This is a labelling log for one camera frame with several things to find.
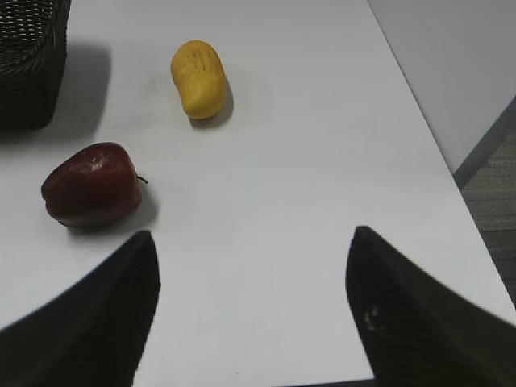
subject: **gray carpet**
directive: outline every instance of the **gray carpet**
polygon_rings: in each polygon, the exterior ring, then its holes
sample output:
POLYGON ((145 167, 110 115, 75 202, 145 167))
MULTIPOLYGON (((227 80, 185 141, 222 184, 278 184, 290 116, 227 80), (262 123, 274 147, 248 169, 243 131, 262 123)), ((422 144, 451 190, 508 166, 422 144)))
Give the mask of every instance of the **gray carpet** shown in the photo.
POLYGON ((516 133, 507 136, 462 196, 516 305, 516 133))

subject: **apple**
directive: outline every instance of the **apple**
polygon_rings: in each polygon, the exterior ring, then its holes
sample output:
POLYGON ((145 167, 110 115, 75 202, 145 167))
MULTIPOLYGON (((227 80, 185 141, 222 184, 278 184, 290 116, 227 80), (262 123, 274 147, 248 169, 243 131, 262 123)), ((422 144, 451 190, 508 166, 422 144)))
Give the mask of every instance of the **apple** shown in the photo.
POLYGON ((41 186, 47 212, 71 228, 104 228, 142 202, 135 166, 116 143, 82 149, 50 173, 41 186))

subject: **yellow mango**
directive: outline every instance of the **yellow mango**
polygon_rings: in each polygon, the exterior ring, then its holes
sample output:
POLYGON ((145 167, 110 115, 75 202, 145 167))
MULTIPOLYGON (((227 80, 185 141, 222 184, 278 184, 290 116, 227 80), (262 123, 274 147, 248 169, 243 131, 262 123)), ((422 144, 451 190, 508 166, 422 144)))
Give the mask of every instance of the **yellow mango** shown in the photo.
POLYGON ((185 113, 192 119, 207 119, 224 106, 227 81, 217 52, 208 43, 192 40, 183 44, 170 65, 185 113))

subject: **white table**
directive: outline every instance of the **white table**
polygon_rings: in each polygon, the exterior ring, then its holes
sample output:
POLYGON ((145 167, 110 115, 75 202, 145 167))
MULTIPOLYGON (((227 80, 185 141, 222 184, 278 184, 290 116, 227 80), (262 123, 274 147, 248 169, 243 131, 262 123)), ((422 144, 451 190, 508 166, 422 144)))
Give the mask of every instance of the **white table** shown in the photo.
POLYGON ((1 142, 0 326, 150 228, 162 289, 136 387, 368 378, 344 291, 359 224, 516 321, 365 0, 91 0, 73 4, 69 36, 54 123, 1 142), (169 76, 191 39, 227 71, 234 110, 219 128, 191 127, 169 76), (104 140, 150 181, 145 203, 111 233, 70 233, 40 185, 104 140))

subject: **dark basket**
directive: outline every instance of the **dark basket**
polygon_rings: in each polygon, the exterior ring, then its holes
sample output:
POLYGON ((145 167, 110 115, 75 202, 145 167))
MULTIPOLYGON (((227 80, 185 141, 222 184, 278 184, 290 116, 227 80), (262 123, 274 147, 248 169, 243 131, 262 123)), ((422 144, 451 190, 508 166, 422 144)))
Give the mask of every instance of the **dark basket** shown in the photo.
POLYGON ((69 10, 70 0, 0 0, 0 130, 52 120, 69 10))

